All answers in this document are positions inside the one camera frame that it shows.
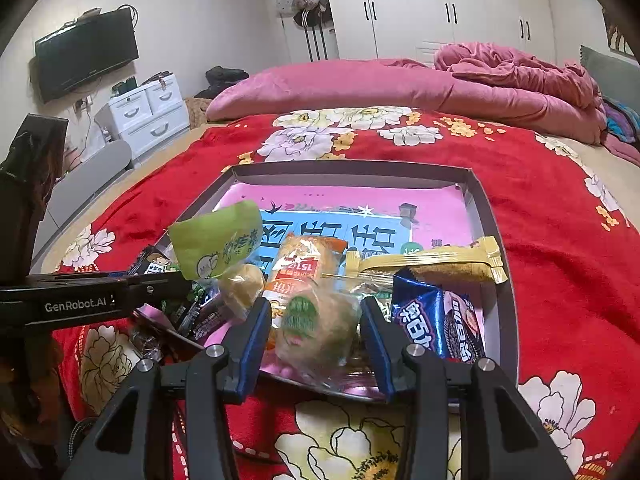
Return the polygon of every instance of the silver screw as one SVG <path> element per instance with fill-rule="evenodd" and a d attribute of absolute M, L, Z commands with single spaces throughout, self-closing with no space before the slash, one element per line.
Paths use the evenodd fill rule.
<path fill-rule="evenodd" d="M 138 361 L 136 368 L 141 372 L 148 372 L 151 368 L 154 367 L 154 362 L 151 359 L 142 359 L 142 361 Z"/>
<path fill-rule="evenodd" d="M 407 345 L 406 352 L 412 357 L 420 357 L 424 354 L 424 346 L 411 343 L 410 345 Z"/>
<path fill-rule="evenodd" d="M 225 347 L 222 345 L 207 346 L 207 355 L 209 357 L 220 357 L 223 353 L 225 353 Z"/>
<path fill-rule="evenodd" d="M 478 359 L 478 368 L 483 372 L 493 372 L 495 370 L 495 362 L 488 357 L 481 357 Z"/>

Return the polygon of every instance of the green snack bag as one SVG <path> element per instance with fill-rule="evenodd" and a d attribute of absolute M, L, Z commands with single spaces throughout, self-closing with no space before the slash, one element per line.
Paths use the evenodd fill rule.
<path fill-rule="evenodd" d="M 217 278 L 260 245 L 262 218 L 255 202 L 242 200 L 169 227 L 169 238 L 187 280 Z"/>

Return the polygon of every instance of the yellow wrapper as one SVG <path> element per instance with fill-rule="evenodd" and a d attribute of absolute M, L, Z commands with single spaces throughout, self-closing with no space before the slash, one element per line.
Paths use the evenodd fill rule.
<path fill-rule="evenodd" d="M 345 276 L 390 275 L 404 267 L 409 267 L 427 282 L 450 279 L 494 283 L 507 281 L 500 247 L 492 236 L 478 238 L 467 247 L 444 246 L 411 254 L 381 254 L 365 260 L 360 259 L 359 252 L 348 251 Z"/>

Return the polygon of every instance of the television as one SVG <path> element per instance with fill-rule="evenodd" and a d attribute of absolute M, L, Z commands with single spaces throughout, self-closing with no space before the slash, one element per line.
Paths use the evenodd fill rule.
<path fill-rule="evenodd" d="M 35 50 L 40 97 L 45 103 L 138 58 L 128 8 L 60 28 L 36 41 Z"/>

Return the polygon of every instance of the beige bed sheet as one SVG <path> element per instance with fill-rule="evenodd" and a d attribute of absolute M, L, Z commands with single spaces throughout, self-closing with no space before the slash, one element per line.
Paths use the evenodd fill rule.
<path fill-rule="evenodd" d="M 149 173 L 162 166 L 167 161 L 184 152 L 192 142 L 199 139 L 212 126 L 200 126 L 190 130 L 182 137 L 171 143 L 165 149 L 155 153 L 139 168 L 115 182 L 102 193 L 93 204 L 80 215 L 61 235 L 44 258 L 42 272 L 53 272 L 62 259 L 66 248 L 88 224 L 98 218 L 114 200 L 134 184 L 138 183 Z M 573 139 L 562 138 L 569 147 L 573 148 L 582 161 L 602 179 L 612 195 L 625 211 L 629 221 L 640 226 L 640 168 L 609 153 L 603 146 L 590 146 Z"/>

